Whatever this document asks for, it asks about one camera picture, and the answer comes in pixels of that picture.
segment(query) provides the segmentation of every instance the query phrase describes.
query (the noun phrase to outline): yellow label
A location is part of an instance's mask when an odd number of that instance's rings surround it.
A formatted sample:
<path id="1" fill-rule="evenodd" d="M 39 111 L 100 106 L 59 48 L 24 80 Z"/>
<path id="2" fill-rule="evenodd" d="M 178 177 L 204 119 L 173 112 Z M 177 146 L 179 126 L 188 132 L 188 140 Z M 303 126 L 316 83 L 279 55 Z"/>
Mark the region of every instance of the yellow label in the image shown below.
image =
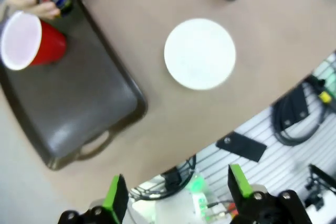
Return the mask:
<path id="1" fill-rule="evenodd" d="M 325 91 L 320 93 L 319 97 L 322 100 L 322 102 L 324 102 L 324 103 L 330 103 L 331 102 L 331 96 Z"/>

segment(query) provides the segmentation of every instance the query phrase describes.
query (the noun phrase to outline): hand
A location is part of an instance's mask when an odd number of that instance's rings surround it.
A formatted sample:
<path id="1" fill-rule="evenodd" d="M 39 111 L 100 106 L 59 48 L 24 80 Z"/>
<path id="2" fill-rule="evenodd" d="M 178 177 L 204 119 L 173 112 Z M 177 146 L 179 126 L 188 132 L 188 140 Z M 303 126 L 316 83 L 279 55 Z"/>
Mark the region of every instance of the hand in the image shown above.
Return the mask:
<path id="1" fill-rule="evenodd" d="M 53 2 L 38 4 L 38 0 L 7 0 L 7 4 L 17 10 L 23 10 L 40 18 L 54 19 L 60 15 L 60 10 Z"/>

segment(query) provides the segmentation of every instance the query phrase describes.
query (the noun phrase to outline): cup rim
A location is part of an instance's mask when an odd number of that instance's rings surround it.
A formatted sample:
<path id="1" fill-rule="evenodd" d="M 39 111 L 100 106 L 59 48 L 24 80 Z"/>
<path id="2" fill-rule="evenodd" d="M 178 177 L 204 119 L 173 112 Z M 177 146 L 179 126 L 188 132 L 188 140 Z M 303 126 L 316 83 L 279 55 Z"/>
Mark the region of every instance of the cup rim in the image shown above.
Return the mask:
<path id="1" fill-rule="evenodd" d="M 34 17 L 34 20 L 36 21 L 36 24 L 38 24 L 38 39 L 36 39 L 36 44 L 35 44 L 35 50 L 32 51 L 31 55 L 28 58 L 27 62 L 25 64 L 19 65 L 19 64 L 15 64 L 10 60 L 10 56 L 8 54 L 5 53 L 5 45 L 6 45 L 6 35 L 8 33 L 8 31 L 10 30 L 12 24 L 17 21 L 18 18 L 20 18 L 22 15 L 30 15 L 32 17 Z M 42 25 L 41 25 L 41 21 L 40 19 L 33 15 L 33 14 L 29 14 L 29 13 L 25 13 L 24 11 L 16 11 L 10 18 L 9 20 L 6 22 L 5 27 L 3 29 L 2 35 L 1 35 L 1 59 L 3 61 L 3 63 L 5 64 L 5 66 L 11 70 L 22 70 L 26 67 L 28 67 L 32 61 L 35 59 L 38 51 L 39 51 L 39 47 L 41 44 L 41 40 L 42 40 Z"/>

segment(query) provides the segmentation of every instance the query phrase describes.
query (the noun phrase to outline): tray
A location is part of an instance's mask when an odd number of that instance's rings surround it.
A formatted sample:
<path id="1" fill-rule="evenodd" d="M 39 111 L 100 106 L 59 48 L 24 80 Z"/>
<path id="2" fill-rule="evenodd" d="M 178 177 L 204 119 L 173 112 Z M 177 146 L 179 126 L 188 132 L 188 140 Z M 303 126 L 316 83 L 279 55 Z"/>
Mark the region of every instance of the tray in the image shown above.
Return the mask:
<path id="1" fill-rule="evenodd" d="M 31 144 L 47 167 L 58 170 L 103 151 L 145 115 L 147 103 L 82 0 L 52 24 L 67 36 L 64 58 L 22 71 L 0 64 L 0 82 Z M 82 154 L 105 131 L 107 139 Z"/>

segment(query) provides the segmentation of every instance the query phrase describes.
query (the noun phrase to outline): screw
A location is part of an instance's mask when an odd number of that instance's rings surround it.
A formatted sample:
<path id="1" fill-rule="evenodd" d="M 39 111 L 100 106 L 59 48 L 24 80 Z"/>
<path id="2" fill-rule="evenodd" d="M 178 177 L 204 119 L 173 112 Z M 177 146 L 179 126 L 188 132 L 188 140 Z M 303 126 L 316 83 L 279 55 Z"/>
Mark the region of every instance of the screw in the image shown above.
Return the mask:
<path id="1" fill-rule="evenodd" d="M 95 213 L 94 213 L 95 215 L 100 215 L 101 214 L 101 209 L 100 208 L 97 208 L 96 210 L 95 210 Z"/>
<path id="2" fill-rule="evenodd" d="M 68 220 L 71 220 L 75 217 L 75 214 L 73 212 L 69 213 Z"/>
<path id="3" fill-rule="evenodd" d="M 224 138 L 224 143 L 226 143 L 226 144 L 231 143 L 231 138 L 229 138 L 229 137 Z"/>
<path id="4" fill-rule="evenodd" d="M 263 196 L 262 196 L 260 193 L 255 193 L 255 194 L 254 194 L 254 198 L 255 198 L 256 200 L 261 200 L 261 199 L 263 198 Z"/>
<path id="5" fill-rule="evenodd" d="M 290 199 L 289 193 L 283 193 L 282 196 L 284 199 Z"/>

